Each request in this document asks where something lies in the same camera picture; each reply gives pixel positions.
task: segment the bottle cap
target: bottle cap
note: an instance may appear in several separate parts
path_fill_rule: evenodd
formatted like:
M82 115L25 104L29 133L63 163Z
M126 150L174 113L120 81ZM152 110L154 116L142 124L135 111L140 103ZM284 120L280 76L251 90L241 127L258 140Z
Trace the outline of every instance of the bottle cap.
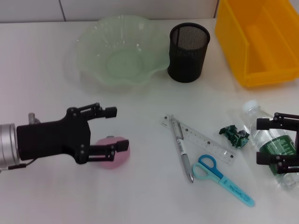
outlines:
M246 113L247 111L249 111L251 108L258 106L257 101L256 100L250 100L248 102L246 102L243 107L242 110L244 111L244 113Z

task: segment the scissor handle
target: scissor handle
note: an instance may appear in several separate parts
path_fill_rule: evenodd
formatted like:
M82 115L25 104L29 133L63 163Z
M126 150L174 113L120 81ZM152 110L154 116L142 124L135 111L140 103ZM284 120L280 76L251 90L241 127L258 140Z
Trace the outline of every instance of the scissor handle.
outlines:
M209 167L207 164L205 164L202 159L204 158L208 158L210 160L213 161L213 167ZM217 162L215 160L214 157L210 156L210 155L202 155L201 157L199 157L198 162L200 164L202 164L205 168L207 168L208 170L210 170L212 173L214 173L216 176L218 176L220 179L223 177L223 174L217 169Z

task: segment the green bottle label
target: green bottle label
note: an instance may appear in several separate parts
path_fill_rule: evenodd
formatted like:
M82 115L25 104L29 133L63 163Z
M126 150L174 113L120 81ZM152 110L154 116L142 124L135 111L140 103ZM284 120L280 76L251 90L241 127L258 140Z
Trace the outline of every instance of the green bottle label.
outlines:
M261 153L277 154L277 155L293 155L296 154L295 144L289 135L283 135L272 139L260 148ZM273 164L269 165L272 173L276 175L276 169Z

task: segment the scissor blade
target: scissor blade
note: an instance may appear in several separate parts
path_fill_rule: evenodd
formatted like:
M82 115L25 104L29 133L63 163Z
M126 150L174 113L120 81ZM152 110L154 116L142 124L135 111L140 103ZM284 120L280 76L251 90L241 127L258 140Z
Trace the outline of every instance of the scissor blade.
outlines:
M231 180L226 176L223 176L219 181L219 184L225 188L227 191L236 196L240 201L246 204L249 207L254 206L254 201L249 195L247 195L243 190L241 190L237 185L235 185Z

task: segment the black mesh pen holder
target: black mesh pen holder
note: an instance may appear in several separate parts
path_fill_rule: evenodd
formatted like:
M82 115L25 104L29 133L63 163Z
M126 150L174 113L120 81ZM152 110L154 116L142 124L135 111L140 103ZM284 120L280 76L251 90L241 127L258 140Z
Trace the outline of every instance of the black mesh pen holder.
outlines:
M170 32L168 74L181 83L190 83L201 75L210 34L196 23L182 23Z

